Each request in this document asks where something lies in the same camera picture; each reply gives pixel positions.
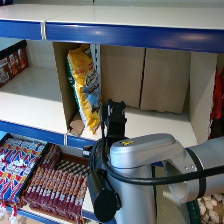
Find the store shelf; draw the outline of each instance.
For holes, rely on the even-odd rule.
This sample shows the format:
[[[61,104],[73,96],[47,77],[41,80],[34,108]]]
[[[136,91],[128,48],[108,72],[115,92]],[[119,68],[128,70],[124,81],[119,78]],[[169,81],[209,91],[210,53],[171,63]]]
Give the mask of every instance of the store shelf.
[[[221,3],[95,3],[48,20],[46,36],[51,41],[223,53],[223,15]]]
[[[0,7],[0,36],[41,40],[45,21],[71,10],[69,6],[15,4]]]
[[[0,130],[64,144],[64,108],[55,70],[25,69],[0,89]]]
[[[6,210],[9,212],[12,212],[12,207],[7,206]],[[57,219],[51,216],[47,215],[41,215],[40,213],[36,213],[32,211],[28,206],[23,207],[22,209],[17,210],[17,214],[21,215],[25,218],[35,220],[40,223],[45,223],[45,224],[58,224],[58,223],[69,223],[69,222],[63,222],[61,219]]]
[[[184,147],[197,145],[193,128],[191,126],[188,113],[160,113],[156,111],[142,111],[137,108],[127,107],[125,109],[127,123],[125,126],[125,136],[135,138],[143,135],[168,133],[174,136]],[[82,140],[97,141],[101,138],[101,129],[99,128],[93,135],[87,128],[80,136]],[[75,146],[79,138],[68,135],[69,146]]]

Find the white shelf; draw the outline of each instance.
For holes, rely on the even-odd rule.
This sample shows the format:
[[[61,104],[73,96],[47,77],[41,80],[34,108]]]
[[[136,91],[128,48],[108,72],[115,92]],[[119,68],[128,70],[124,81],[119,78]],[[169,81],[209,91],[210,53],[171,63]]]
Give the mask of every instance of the white shelf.
[[[95,3],[48,22],[224,29],[224,4]]]
[[[55,70],[25,69],[0,89],[0,104],[1,121],[54,133],[67,132]]]
[[[183,113],[159,113],[155,111],[142,111],[136,108],[127,107],[125,109],[127,123],[125,126],[125,136],[128,138],[139,137],[149,134],[168,133],[174,136],[184,147],[197,145],[193,128],[191,126],[189,114]],[[101,138],[101,129],[96,135],[85,128],[82,138],[98,140]]]
[[[36,215],[36,216],[39,216],[39,217],[42,217],[42,218],[45,218],[45,219],[48,219],[48,220],[51,220],[51,221],[54,221],[55,223],[71,224],[70,222],[64,221],[62,219],[59,219],[59,218],[56,218],[56,217],[53,217],[53,216],[50,216],[50,215],[46,215],[44,213],[34,211],[34,210],[30,209],[30,207],[28,205],[24,206],[20,210],[31,213],[33,215]]]
[[[0,19],[45,22],[71,10],[71,6],[66,5],[14,4],[0,7]]]

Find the cardboard box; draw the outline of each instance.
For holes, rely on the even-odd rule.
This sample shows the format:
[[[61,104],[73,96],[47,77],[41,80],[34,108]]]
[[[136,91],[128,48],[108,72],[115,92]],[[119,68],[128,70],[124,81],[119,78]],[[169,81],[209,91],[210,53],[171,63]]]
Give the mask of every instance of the cardboard box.
[[[140,108],[180,114],[189,77],[190,52],[147,49]]]
[[[0,51],[0,88],[28,67],[26,41]]]
[[[69,49],[75,49],[78,48],[79,46],[80,46],[79,44],[74,43],[56,43],[56,42],[53,43],[59,86],[62,95],[62,103],[64,107],[66,125],[68,129],[75,114],[78,112],[78,107],[74,97],[73,89],[71,88],[71,85],[67,77],[66,57]],[[125,50],[123,49],[124,49],[123,47],[101,46],[101,68],[102,68],[101,74],[102,74],[103,102],[106,102],[107,100],[105,99],[105,94],[108,93],[108,90],[110,90],[109,88],[114,87],[112,88],[112,90],[110,90],[112,94],[110,96],[106,95],[108,98],[110,97],[115,101],[123,100],[129,106],[138,107],[140,89],[141,89],[141,78],[139,78],[139,76],[141,77],[140,71],[142,70],[143,67],[141,65],[142,64],[141,62],[143,62],[144,49],[140,48],[126,48]],[[138,54],[136,54],[137,56],[134,57],[133,54],[132,56],[130,56],[131,52],[133,53],[136,50],[138,52]],[[185,97],[187,89],[189,87],[189,80],[190,80],[190,91],[188,91],[189,95],[187,95],[186,97],[186,99],[189,99],[190,101],[189,102],[190,106],[187,106],[186,107],[187,111],[184,111],[184,114],[187,112],[187,118],[186,116],[174,114],[172,117],[173,119],[172,121],[169,120],[170,116],[169,119],[167,118],[166,114],[168,113],[157,114],[155,112],[152,114],[151,112],[148,113],[146,111],[141,111],[132,108],[134,109],[133,113],[135,114],[135,116],[133,116],[134,118],[132,118],[132,116],[130,116],[130,113],[129,114],[127,113],[127,117],[129,119],[127,123],[127,128],[130,129],[133,127],[134,120],[137,123],[139,123],[138,122],[138,119],[140,119],[139,117],[141,117],[141,119],[145,117],[144,119],[146,120],[147,117],[150,116],[154,120],[156,120],[157,117],[161,117],[164,118],[163,121],[162,119],[160,119],[162,123],[158,124],[153,123],[153,125],[161,126],[160,128],[161,132],[164,132],[164,129],[162,128],[163,125],[169,126],[172,125],[172,123],[175,121],[176,123],[178,123],[178,125],[176,125],[175,126],[176,128],[173,129],[177,130],[180,129],[179,131],[174,131],[172,129],[175,135],[176,132],[180,133],[184,132],[181,129],[182,126],[184,126],[182,125],[182,122],[184,123],[189,122],[188,117],[190,117],[191,121],[190,125],[191,128],[193,127],[192,132],[196,136],[198,143],[205,142],[208,139],[210,133],[210,113],[212,108],[215,69],[216,67],[221,69],[223,66],[224,66],[223,55],[217,55],[212,53],[198,53],[198,52],[191,53],[182,51],[147,49],[145,79],[143,82],[141,109],[144,109],[143,108],[144,100],[146,103],[149,103],[150,102],[149,99],[152,99],[153,101],[155,98],[157,105],[155,108],[150,109],[181,113],[184,102],[186,102],[185,105],[188,105],[187,100],[185,101]],[[116,73],[114,73],[113,71],[105,73],[105,71],[107,71],[106,69],[109,68],[110,70],[113,70],[114,68],[114,70],[116,70]],[[147,71],[154,71],[154,73],[151,73],[152,75],[150,76],[147,75],[149,74],[147,73]],[[158,95],[164,97],[164,98],[160,97],[160,99],[162,99],[163,101],[158,101],[157,99]],[[79,119],[78,120],[75,119],[75,122],[77,122],[75,124],[75,127],[77,124],[82,126],[82,123],[79,122]],[[150,123],[145,123],[144,127],[139,127],[139,129],[145,130],[141,132],[142,135],[152,132],[151,129],[153,129],[153,127],[148,127],[147,125],[149,124]]]
[[[101,93],[109,99],[139,107],[144,48],[101,46]]]

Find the gray robot arm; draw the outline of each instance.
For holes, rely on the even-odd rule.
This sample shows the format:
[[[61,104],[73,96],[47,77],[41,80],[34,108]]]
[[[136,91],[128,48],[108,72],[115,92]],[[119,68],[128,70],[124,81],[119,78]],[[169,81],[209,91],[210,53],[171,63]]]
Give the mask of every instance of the gray robot arm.
[[[110,150],[115,172],[162,161],[165,174],[172,177],[224,165],[224,137],[188,149],[169,134],[155,134],[116,142]],[[224,174],[170,184],[177,201],[185,203],[204,195],[223,192]]]

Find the white shelf surface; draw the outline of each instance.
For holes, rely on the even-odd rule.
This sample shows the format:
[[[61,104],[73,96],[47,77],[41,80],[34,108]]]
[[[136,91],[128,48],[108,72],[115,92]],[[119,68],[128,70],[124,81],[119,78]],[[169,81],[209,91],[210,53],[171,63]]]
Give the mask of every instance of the white shelf surface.
[[[156,177],[164,177],[163,168],[156,167]],[[94,213],[89,190],[87,190],[82,209]],[[157,224],[190,224],[187,205],[176,203],[167,185],[157,186],[157,209]]]
[[[224,29],[224,4],[96,2],[74,6],[72,11],[48,22]]]
[[[29,212],[31,214],[40,216],[40,217],[45,218],[45,219],[49,219],[49,220],[54,221],[56,223],[60,223],[60,224],[71,224],[70,222],[64,221],[62,219],[59,219],[59,218],[56,218],[56,217],[53,217],[53,216],[50,216],[50,215],[46,215],[44,213],[40,213],[40,212],[34,211],[34,210],[30,209],[30,207],[28,205],[24,206],[20,210],[25,211],[25,212]]]
[[[26,68],[0,89],[0,105],[2,121],[67,132],[57,72],[53,69]]]
[[[173,114],[159,113],[156,111],[142,111],[140,109],[127,107],[125,109],[127,123],[125,136],[128,138],[139,137],[149,134],[168,133],[174,136],[184,147],[197,145],[193,128],[188,113]],[[101,129],[96,135],[85,128],[80,136],[85,139],[98,140],[101,138]]]
[[[0,20],[45,22],[71,10],[67,5],[14,4],[0,7]]]

